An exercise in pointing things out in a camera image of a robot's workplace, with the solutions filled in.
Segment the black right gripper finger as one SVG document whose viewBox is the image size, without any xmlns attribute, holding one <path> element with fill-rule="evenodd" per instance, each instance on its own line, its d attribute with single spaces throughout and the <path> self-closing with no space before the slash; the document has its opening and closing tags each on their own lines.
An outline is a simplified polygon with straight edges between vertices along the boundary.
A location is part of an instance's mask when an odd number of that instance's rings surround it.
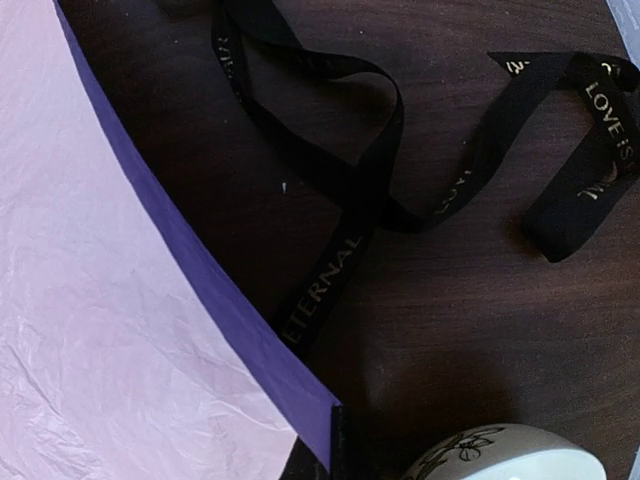
<svg viewBox="0 0 640 480">
<path fill-rule="evenodd" d="M 347 409 L 342 405 L 333 406 L 331 410 L 331 479 L 354 478 L 352 440 L 352 424 Z"/>
</svg>

